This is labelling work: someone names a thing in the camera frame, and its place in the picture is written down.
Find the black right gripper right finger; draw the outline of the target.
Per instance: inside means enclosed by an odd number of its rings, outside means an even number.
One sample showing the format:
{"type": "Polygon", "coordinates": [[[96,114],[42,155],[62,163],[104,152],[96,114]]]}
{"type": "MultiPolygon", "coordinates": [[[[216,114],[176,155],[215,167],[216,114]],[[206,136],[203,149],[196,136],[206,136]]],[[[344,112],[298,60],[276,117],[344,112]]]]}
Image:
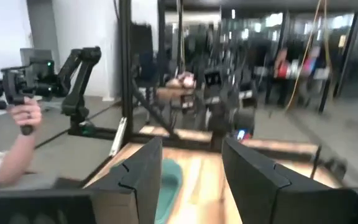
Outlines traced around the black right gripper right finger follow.
{"type": "Polygon", "coordinates": [[[244,224],[351,224],[356,193],[334,189],[238,141],[222,144],[225,175],[244,224]]]}

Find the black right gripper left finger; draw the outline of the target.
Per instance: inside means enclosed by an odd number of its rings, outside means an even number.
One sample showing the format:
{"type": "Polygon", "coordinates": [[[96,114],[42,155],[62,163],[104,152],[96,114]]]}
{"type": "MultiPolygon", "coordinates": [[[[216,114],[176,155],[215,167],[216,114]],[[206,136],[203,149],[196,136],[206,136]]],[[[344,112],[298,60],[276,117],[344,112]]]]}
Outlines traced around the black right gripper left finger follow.
{"type": "Polygon", "coordinates": [[[96,224],[154,224],[162,173],[162,140],[153,138],[88,186],[96,224]]]}

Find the teal rubber slide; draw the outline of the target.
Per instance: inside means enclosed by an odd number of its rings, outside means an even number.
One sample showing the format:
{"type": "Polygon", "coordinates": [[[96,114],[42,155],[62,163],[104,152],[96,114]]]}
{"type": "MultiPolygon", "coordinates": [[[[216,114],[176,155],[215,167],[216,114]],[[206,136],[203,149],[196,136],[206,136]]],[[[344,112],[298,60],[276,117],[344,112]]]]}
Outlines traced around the teal rubber slide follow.
{"type": "Polygon", "coordinates": [[[154,224],[167,224],[183,183],[182,168],[173,159],[162,160],[161,186],[154,224]]]}

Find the white flat strip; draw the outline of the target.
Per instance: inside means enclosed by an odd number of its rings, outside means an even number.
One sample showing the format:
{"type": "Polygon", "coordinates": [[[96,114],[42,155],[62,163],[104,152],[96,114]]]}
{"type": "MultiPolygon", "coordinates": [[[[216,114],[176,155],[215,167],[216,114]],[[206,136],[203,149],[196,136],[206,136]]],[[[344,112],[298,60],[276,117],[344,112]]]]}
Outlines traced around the white flat strip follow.
{"type": "Polygon", "coordinates": [[[119,152],[126,131],[126,126],[127,126],[127,118],[122,117],[120,119],[119,126],[116,131],[116,135],[114,137],[114,141],[111,145],[111,149],[109,152],[110,157],[114,157],[119,152]]]}

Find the small red object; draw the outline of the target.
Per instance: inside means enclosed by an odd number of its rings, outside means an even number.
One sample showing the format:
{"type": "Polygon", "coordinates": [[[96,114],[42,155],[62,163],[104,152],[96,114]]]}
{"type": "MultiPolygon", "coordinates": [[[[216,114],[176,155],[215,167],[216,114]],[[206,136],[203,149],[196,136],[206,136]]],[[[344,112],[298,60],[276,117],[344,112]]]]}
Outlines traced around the small red object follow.
{"type": "Polygon", "coordinates": [[[252,133],[249,129],[239,129],[239,130],[236,130],[236,132],[234,133],[234,137],[238,141],[243,141],[245,139],[251,139],[252,133]]]}

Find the black box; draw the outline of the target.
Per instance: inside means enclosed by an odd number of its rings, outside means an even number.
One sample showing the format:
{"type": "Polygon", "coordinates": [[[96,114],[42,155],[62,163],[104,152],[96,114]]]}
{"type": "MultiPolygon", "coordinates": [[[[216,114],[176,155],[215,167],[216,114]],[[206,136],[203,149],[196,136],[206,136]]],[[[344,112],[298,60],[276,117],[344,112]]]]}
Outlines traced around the black box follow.
{"type": "Polygon", "coordinates": [[[252,132],[255,128],[255,109],[239,108],[233,114],[234,129],[248,129],[252,132]]]}

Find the wooden desk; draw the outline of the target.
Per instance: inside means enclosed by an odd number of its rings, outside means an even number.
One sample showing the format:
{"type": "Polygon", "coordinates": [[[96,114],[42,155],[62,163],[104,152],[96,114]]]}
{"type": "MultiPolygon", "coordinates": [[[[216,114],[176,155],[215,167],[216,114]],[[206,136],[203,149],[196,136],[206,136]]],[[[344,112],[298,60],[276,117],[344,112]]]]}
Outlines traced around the wooden desk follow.
{"type": "Polygon", "coordinates": [[[175,104],[183,104],[188,95],[192,95],[194,89],[176,87],[158,87],[155,100],[159,102],[173,101],[175,104]]]}

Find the pink object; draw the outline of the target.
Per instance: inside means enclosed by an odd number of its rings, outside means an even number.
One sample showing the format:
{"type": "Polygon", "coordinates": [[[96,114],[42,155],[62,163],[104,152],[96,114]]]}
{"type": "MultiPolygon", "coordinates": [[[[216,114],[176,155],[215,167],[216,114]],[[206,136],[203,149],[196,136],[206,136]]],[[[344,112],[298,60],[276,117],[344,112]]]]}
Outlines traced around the pink object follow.
{"type": "Polygon", "coordinates": [[[193,73],[183,72],[170,79],[166,83],[166,86],[170,88],[194,88],[196,86],[196,80],[193,73]]]}

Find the black desk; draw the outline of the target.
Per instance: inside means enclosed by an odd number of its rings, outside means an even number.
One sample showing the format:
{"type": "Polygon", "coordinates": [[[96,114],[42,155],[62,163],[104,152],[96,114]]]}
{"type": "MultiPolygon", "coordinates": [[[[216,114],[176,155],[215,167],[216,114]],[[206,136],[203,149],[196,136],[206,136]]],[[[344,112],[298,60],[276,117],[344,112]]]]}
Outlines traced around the black desk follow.
{"type": "Polygon", "coordinates": [[[318,106],[318,112],[322,113],[324,111],[324,107],[326,101],[328,99],[329,87],[331,84],[330,78],[330,69],[326,68],[316,68],[314,73],[308,77],[302,76],[301,73],[296,78],[290,77],[290,65],[287,73],[287,79],[276,78],[276,74],[273,69],[267,69],[265,67],[257,67],[256,68],[257,75],[261,77],[261,79],[266,79],[266,94],[265,94],[265,104],[270,103],[270,95],[272,93],[272,88],[274,84],[281,84],[281,89],[278,93],[278,106],[282,108],[286,108],[288,105],[291,105],[293,100],[295,99],[295,95],[299,93],[299,87],[295,86],[295,82],[306,81],[306,92],[309,93],[311,91],[311,96],[306,100],[306,105],[310,102],[310,99],[315,95],[321,95],[321,101],[318,106]]]}

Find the red container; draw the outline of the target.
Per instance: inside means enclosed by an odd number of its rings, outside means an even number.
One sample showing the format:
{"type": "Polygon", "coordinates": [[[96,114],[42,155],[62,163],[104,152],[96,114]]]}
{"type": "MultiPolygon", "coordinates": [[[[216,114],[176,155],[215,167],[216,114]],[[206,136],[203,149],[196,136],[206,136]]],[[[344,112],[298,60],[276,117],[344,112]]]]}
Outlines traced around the red container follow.
{"type": "Polygon", "coordinates": [[[280,62],[277,69],[276,78],[287,79],[288,70],[289,70],[289,63],[286,61],[280,62]]]}

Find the white container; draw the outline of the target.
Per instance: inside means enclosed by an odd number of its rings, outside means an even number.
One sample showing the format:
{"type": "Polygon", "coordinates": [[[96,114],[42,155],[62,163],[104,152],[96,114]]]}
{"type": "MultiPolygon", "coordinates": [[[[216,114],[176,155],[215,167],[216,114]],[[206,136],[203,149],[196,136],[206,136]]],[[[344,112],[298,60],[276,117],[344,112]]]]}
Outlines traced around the white container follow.
{"type": "Polygon", "coordinates": [[[290,64],[290,77],[296,78],[299,75],[300,64],[299,60],[293,60],[290,64]]]}

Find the person's hand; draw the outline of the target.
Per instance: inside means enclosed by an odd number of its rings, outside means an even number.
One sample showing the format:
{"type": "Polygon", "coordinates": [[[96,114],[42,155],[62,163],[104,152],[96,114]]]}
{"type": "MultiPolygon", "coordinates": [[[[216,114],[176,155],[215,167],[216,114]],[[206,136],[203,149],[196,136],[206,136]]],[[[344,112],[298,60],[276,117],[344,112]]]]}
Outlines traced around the person's hand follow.
{"type": "Polygon", "coordinates": [[[33,98],[25,96],[24,104],[10,107],[9,112],[18,126],[29,125],[36,129],[42,122],[41,108],[33,98]]]}

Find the pink blue package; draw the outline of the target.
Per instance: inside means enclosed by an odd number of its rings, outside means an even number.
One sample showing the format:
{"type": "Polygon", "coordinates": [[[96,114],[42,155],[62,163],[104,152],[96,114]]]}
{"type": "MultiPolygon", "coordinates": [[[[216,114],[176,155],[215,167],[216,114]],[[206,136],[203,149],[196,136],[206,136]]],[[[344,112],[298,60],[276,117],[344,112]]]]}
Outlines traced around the pink blue package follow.
{"type": "Polygon", "coordinates": [[[301,75],[305,77],[312,75],[316,68],[316,62],[317,57],[307,56],[301,69],[301,75]]]}

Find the person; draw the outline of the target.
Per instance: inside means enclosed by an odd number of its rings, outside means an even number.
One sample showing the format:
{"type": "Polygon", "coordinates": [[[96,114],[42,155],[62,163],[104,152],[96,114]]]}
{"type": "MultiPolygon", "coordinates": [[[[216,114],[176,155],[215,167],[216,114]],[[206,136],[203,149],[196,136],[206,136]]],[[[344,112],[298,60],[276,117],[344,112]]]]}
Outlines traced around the person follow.
{"type": "Polygon", "coordinates": [[[275,57],[275,63],[281,63],[287,61],[288,47],[280,49],[275,57]]]}

